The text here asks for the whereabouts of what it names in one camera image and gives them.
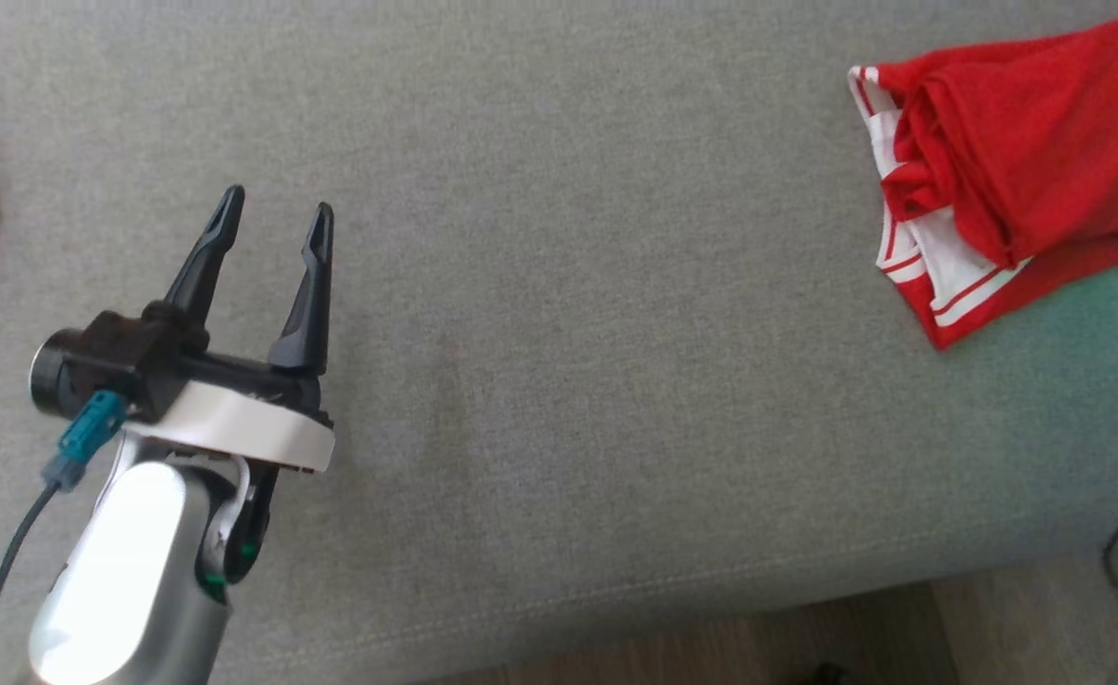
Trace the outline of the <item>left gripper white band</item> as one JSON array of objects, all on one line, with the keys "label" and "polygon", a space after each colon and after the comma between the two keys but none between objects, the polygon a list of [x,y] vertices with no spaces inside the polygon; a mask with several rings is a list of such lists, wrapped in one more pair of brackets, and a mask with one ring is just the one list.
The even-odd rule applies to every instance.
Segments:
[{"label": "left gripper white band", "polygon": [[[224,192],[165,294],[199,326],[209,316],[244,203],[241,184]],[[210,356],[161,421],[127,424],[127,469],[164,465],[203,489],[206,521],[189,567],[215,601],[225,602],[257,563],[281,470],[318,473],[331,464],[337,437],[321,408],[319,375],[328,365],[333,253],[333,208],[320,203],[302,248],[296,299],[268,350],[272,367]]]}]

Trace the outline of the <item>red garment with white stripes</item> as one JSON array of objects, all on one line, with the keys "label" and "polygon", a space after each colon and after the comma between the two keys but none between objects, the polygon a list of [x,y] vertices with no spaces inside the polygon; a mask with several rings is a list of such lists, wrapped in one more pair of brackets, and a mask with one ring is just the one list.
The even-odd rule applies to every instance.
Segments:
[{"label": "red garment with white stripes", "polygon": [[1118,267],[1118,19],[855,66],[877,268],[946,350]]}]

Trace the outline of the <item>grey sofa seat cushion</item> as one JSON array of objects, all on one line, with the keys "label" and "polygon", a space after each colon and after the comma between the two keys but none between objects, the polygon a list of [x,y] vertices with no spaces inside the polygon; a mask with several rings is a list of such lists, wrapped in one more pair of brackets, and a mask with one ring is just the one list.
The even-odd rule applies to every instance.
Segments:
[{"label": "grey sofa seat cushion", "polygon": [[265,356],[334,208],[324,403],[215,685],[410,682],[1095,549],[1118,269],[938,354],[877,269],[851,66],[1118,0],[0,0],[0,559],[35,351],[162,296]]}]

